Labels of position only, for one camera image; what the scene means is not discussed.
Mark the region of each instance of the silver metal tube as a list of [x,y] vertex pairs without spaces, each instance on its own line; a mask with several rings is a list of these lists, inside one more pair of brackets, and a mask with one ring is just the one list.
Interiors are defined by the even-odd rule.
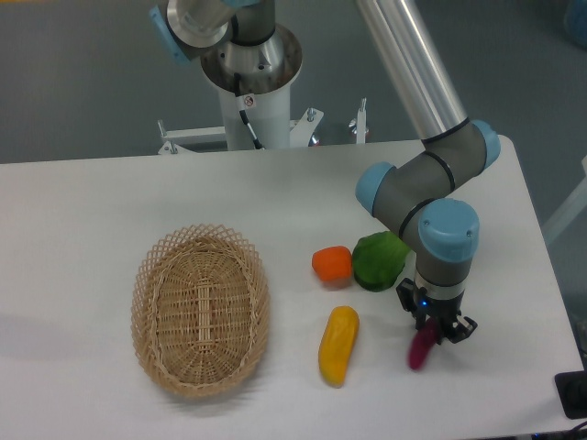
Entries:
[[413,0],[358,0],[383,64],[422,139],[467,118]]
[[221,0],[170,0],[167,20],[177,37],[195,48],[214,46],[224,37],[236,9]]

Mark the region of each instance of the robotic arm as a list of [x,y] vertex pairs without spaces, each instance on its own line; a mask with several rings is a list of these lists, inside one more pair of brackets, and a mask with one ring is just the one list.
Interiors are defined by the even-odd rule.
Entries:
[[[416,328],[430,316],[438,342],[446,337],[456,343],[477,327],[461,316],[460,305],[479,243],[479,218],[466,203],[445,197],[497,159],[500,141],[487,124],[467,117],[414,0],[357,1],[425,151],[401,168],[371,166],[356,196],[416,253],[414,279],[397,288]],[[171,0],[166,9],[153,9],[151,18],[176,60],[201,56],[208,79],[232,97],[223,103],[221,93],[229,149],[229,131],[235,139],[251,134],[254,140],[234,96],[271,96],[294,80],[302,63],[295,37],[275,25],[274,0]],[[272,145],[288,138],[289,91],[287,100],[277,101],[259,104],[281,116],[253,124]],[[238,117],[231,113],[245,124],[233,124]]]

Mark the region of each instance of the gray floor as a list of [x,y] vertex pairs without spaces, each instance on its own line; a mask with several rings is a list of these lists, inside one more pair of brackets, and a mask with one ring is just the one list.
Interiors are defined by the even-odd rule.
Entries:
[[[198,66],[175,66],[163,50],[153,3],[0,5],[0,163],[149,155],[161,146],[157,119],[168,129],[221,125]],[[565,36],[566,1],[419,4],[470,116],[514,141],[544,223],[583,178],[587,155],[587,50]],[[277,5],[305,51],[292,116],[320,108],[322,140],[346,143],[366,96],[372,141],[415,138],[353,0]],[[587,319],[585,243],[587,212],[550,249],[573,322]]]

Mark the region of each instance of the blue joint cap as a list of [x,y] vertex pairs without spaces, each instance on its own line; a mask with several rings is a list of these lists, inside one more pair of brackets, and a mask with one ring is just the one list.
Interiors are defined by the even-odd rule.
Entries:
[[429,203],[418,222],[420,240],[430,254],[447,263],[472,259],[479,246],[479,217],[454,199]]
[[474,126],[479,128],[483,138],[485,139],[485,148],[487,150],[487,155],[485,156],[485,168],[487,170],[489,166],[494,163],[497,158],[499,158],[499,154],[502,152],[502,143],[497,136],[497,133],[493,131],[491,126],[484,121],[475,120],[471,121]]
[[222,0],[222,3],[230,7],[239,8],[256,5],[260,3],[260,0]]
[[360,176],[355,187],[355,196],[369,214],[373,215],[373,206],[377,191],[383,182],[385,174],[394,169],[394,165],[388,162],[379,162],[371,165],[362,176]]
[[159,7],[158,6],[153,7],[149,11],[149,16],[150,16],[151,21],[153,22],[153,24],[157,27],[157,30],[159,31],[159,35],[161,36],[163,44],[165,45],[165,49],[167,49],[167,51],[169,51],[171,53],[175,62],[177,64],[181,64],[181,65],[189,64],[190,61],[185,56],[185,54],[182,52],[180,47],[177,45],[175,38],[173,38],[172,33],[170,32],[169,28],[167,27],[167,24],[165,23],[165,19],[161,15],[161,11],[159,10]]

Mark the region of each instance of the red toy vegetable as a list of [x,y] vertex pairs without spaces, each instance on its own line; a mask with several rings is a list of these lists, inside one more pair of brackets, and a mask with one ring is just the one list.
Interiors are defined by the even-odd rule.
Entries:
[[438,325],[434,318],[428,318],[424,327],[415,334],[407,355],[407,365],[415,371],[426,363],[428,354],[438,339]]

